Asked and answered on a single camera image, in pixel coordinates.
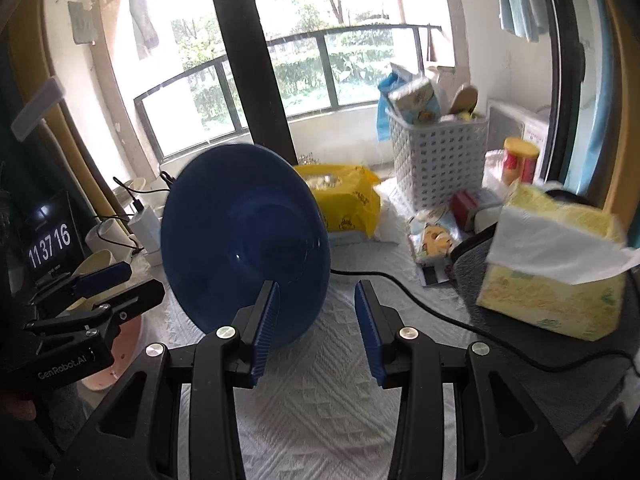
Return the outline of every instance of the blue gripper pad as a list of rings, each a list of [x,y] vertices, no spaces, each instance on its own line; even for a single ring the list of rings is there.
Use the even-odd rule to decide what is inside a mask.
[[[367,353],[367,361],[369,361],[369,370],[371,370],[371,375],[378,382],[378,386],[382,386],[386,378],[382,361],[382,340],[378,335],[378,329],[373,321],[369,302],[360,283],[356,285],[353,303],[356,307],[356,316],[358,317],[364,349]]]
[[[112,286],[126,282],[131,277],[131,267],[127,262],[119,262],[105,269],[79,276],[75,287],[76,296],[90,298],[109,290]]]
[[[269,293],[269,297],[267,298],[267,303],[262,311],[260,326],[255,334],[254,358],[251,368],[251,377],[254,380],[254,384],[257,384],[258,379],[264,374],[264,369],[267,365],[267,358],[269,357],[271,339],[273,339],[273,332],[276,328],[279,311],[280,288],[277,283],[274,283]]]

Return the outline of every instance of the white tablecloth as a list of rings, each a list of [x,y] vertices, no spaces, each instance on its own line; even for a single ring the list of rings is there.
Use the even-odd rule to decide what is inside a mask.
[[[399,214],[383,225],[383,239],[410,214],[395,188],[383,183]],[[417,280],[407,241],[365,242],[334,247],[332,267],[382,270],[398,277],[427,304],[448,316],[467,320],[462,300],[450,286],[423,288]],[[146,272],[163,280],[162,267]],[[466,348],[473,335],[441,322],[413,304],[384,278],[371,278],[382,304],[394,307],[406,325],[434,341]],[[313,326],[290,346],[272,351],[266,373],[253,390],[235,390],[238,433],[248,479],[385,479],[398,421],[399,390],[382,390],[372,379],[353,307],[357,278],[331,276],[326,301]],[[192,344],[202,332],[186,317],[173,293],[147,312],[154,337],[169,348]],[[628,388],[637,402],[638,385]],[[452,390],[445,385],[444,478],[455,477],[455,416]],[[188,387],[182,398],[178,466],[180,480],[188,478]],[[578,449],[600,421],[574,438]]]

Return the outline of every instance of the pink bowl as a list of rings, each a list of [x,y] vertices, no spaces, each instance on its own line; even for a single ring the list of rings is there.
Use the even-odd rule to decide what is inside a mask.
[[[120,326],[120,335],[113,340],[113,365],[82,379],[82,384],[94,392],[113,386],[136,357],[136,346],[142,333],[142,316]]]

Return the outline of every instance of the blue plastic bag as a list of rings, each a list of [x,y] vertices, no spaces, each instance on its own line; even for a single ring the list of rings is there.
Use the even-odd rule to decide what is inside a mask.
[[[378,130],[378,142],[380,140],[391,139],[391,131],[389,130],[389,118],[386,116],[386,107],[389,106],[389,101],[386,96],[392,90],[402,86],[406,81],[402,79],[398,74],[392,72],[385,77],[378,85],[380,90],[380,99],[378,101],[378,120],[376,121],[376,128]]]

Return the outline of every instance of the black pole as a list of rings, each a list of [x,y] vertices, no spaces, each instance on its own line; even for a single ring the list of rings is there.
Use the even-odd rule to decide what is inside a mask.
[[[542,173],[545,180],[564,183],[580,113],[584,79],[584,49],[580,43],[573,0],[546,0],[553,61],[553,88],[549,132]]]
[[[242,109],[255,144],[297,164],[255,0],[213,0]]]

